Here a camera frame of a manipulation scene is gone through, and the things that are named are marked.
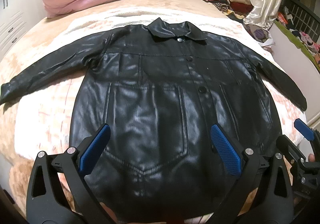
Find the beige bed sheet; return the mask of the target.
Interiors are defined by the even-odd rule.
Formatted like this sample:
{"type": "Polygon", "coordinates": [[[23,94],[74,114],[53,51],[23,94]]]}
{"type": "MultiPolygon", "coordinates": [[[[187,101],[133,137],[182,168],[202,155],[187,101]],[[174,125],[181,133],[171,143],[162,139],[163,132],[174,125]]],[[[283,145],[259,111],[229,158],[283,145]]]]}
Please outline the beige bed sheet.
{"type": "Polygon", "coordinates": [[[203,0],[119,0],[54,19],[42,19],[20,37],[12,50],[55,50],[84,36],[131,24],[148,25],[157,18],[168,23],[192,22],[198,28],[226,16],[203,0]]]}

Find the white peach patterned blanket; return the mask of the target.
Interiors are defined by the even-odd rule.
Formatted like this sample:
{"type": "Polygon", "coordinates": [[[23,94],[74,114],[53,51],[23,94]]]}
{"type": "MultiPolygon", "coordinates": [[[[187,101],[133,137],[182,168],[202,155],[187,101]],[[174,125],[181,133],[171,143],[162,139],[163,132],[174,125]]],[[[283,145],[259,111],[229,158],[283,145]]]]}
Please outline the white peach patterned blanket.
{"type": "MultiPolygon", "coordinates": [[[[272,54],[265,51],[240,23],[229,18],[216,18],[199,29],[237,40],[283,71],[274,61],[272,54]]],[[[60,48],[55,50],[48,47],[11,50],[1,61],[1,87],[33,63],[60,48]]],[[[86,69],[80,69],[54,80],[30,94],[10,102],[1,103],[1,141],[7,142],[9,138],[13,138],[15,151],[20,156],[20,159],[14,163],[10,170],[9,183],[12,196],[22,212],[26,211],[27,188],[36,155],[40,151],[45,151],[48,154],[59,154],[69,147],[78,146],[70,145],[69,137],[75,99],[85,75],[86,69]]],[[[297,108],[299,112],[304,112],[278,91],[267,78],[263,79],[263,83],[269,92],[270,88],[274,88],[282,98],[297,108]]],[[[277,106],[276,108],[280,119],[280,111],[277,106]]]]}

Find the black leather jacket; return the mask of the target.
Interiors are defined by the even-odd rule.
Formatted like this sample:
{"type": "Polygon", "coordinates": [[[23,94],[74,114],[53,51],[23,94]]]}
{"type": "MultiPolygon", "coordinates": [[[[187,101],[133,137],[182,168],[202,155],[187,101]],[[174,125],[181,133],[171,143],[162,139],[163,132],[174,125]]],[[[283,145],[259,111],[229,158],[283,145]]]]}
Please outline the black leather jacket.
{"type": "Polygon", "coordinates": [[[295,82],[239,41],[190,22],[161,19],[83,37],[46,55],[1,87],[1,103],[80,69],[69,143],[102,124],[111,139],[86,178],[119,220],[189,219],[216,210],[233,186],[210,129],[271,156],[281,124],[267,78],[300,110],[295,82]]]}

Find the basket of clothes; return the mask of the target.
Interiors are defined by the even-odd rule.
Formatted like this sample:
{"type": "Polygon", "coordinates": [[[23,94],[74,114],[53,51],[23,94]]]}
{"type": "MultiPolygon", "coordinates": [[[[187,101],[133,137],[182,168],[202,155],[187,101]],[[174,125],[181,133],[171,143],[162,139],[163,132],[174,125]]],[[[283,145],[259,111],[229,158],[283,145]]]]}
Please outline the basket of clothes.
{"type": "Polygon", "coordinates": [[[272,53],[272,46],[274,45],[274,40],[270,32],[263,28],[260,28],[259,26],[251,24],[244,24],[244,28],[264,50],[272,53]]]}

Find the white wardrobe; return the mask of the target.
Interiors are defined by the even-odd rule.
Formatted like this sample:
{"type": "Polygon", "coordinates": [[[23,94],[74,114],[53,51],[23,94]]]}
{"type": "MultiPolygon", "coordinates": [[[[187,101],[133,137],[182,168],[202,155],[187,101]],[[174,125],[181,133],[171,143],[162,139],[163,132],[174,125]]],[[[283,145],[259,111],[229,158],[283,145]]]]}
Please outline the white wardrobe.
{"type": "Polygon", "coordinates": [[[45,17],[42,0],[1,0],[1,58],[45,17]]]}

